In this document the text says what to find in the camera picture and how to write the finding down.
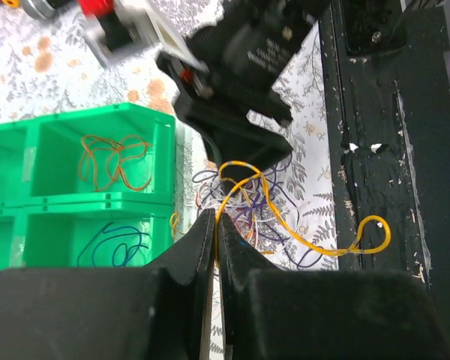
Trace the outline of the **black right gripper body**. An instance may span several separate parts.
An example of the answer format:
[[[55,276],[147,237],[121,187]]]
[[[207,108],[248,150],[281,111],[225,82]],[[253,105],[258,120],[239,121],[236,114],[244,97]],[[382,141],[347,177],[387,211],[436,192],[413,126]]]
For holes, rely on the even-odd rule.
[[[321,1],[224,1],[222,19],[185,41],[205,69],[159,54],[158,68],[179,89],[175,113],[200,133],[210,161],[264,170],[291,153],[284,137],[251,124],[247,114],[291,124],[290,106],[272,86],[322,13]]]

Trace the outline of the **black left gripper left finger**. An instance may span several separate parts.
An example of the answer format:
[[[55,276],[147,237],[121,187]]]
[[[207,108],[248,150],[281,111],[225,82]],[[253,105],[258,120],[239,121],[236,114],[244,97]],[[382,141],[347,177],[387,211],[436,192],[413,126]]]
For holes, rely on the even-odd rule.
[[[0,271],[0,359],[207,359],[214,228],[143,267]]]

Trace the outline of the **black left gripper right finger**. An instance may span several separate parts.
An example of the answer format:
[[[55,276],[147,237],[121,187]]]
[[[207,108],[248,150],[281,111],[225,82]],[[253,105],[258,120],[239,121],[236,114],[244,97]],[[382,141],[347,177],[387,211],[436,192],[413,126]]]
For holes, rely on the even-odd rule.
[[[290,271],[224,215],[217,227],[226,359],[448,359],[425,290],[408,274]]]

